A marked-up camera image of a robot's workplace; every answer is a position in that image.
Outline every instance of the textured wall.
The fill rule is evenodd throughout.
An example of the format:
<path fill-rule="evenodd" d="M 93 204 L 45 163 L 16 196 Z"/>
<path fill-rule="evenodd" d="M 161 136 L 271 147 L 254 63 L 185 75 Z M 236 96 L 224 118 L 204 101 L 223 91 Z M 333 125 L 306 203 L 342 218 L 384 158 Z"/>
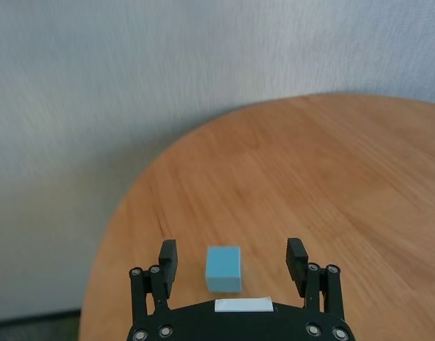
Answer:
<path fill-rule="evenodd" d="M 0 0 L 0 319 L 80 306 L 115 205 L 178 136 L 312 92 L 435 102 L 435 0 Z"/>

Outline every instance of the bolt head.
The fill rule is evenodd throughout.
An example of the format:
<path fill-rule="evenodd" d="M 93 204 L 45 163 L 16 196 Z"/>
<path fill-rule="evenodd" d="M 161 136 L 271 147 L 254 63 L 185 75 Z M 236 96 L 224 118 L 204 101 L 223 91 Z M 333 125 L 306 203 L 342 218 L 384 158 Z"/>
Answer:
<path fill-rule="evenodd" d="M 336 268 L 335 266 L 329 266 L 328 271 L 336 274 L 338 272 L 338 268 Z"/>
<path fill-rule="evenodd" d="M 333 335 L 336 339 L 338 339 L 340 341 L 348 340 L 347 332 L 345 330 L 340 329 L 340 328 L 333 329 Z"/>
<path fill-rule="evenodd" d="M 148 333 L 144 330 L 137 330 L 134 333 L 133 340 L 134 341 L 144 341 L 148 337 Z"/>
<path fill-rule="evenodd" d="M 307 325 L 306 331 L 308 332 L 309 335 L 312 335 L 312 336 L 320 336 L 321 335 L 320 328 L 316 325 Z"/>

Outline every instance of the light blue cube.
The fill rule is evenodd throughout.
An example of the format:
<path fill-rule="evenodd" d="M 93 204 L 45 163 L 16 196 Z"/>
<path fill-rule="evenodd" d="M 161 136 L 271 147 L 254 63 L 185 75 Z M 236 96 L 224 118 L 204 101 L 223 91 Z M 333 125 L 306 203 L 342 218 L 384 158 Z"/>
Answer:
<path fill-rule="evenodd" d="M 240 293 L 240 248 L 209 247 L 205 277 L 208 290 L 212 293 Z"/>

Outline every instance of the screw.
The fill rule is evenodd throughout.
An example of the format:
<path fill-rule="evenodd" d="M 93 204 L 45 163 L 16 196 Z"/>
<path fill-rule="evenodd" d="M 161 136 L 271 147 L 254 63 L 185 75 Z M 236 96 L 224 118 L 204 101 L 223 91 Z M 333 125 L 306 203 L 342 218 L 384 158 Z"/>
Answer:
<path fill-rule="evenodd" d="M 170 326 L 165 326 L 165 327 L 162 327 L 160 330 L 159 330 L 159 336 L 160 337 L 169 337 L 170 335 L 172 335 L 172 332 L 173 332 L 173 329 L 172 329 L 172 327 L 170 327 Z"/>
<path fill-rule="evenodd" d="M 312 336 L 320 336 L 320 334 L 321 334 L 320 328 L 317 327 L 316 325 L 307 325 L 306 331 L 308 332 L 309 335 L 312 335 Z"/>
<path fill-rule="evenodd" d="M 137 330 L 132 338 L 134 341 L 144 341 L 148 337 L 148 333 L 144 330 Z"/>
<path fill-rule="evenodd" d="M 333 335 L 336 339 L 340 340 L 340 341 L 346 341 L 348 340 L 348 335 L 347 333 L 340 329 L 340 328 L 334 328 L 333 329 Z"/>
<path fill-rule="evenodd" d="M 328 271 L 329 272 L 333 272 L 334 274 L 336 274 L 338 272 L 338 268 L 336 268 L 335 266 L 330 265 L 328 267 Z"/>

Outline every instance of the wood grain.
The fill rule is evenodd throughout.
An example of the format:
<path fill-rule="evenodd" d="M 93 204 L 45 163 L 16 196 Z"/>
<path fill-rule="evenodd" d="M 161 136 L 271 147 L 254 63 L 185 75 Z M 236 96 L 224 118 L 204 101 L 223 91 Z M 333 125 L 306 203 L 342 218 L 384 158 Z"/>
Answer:
<path fill-rule="evenodd" d="M 435 104 L 318 95 L 247 107 L 200 127 L 134 183 L 90 275 L 80 339 L 125 340 L 128 270 L 175 238 L 172 308 L 209 300 L 209 245 L 242 248 L 242 297 L 301 305 L 287 237 L 342 268 L 358 340 L 435 340 Z"/>

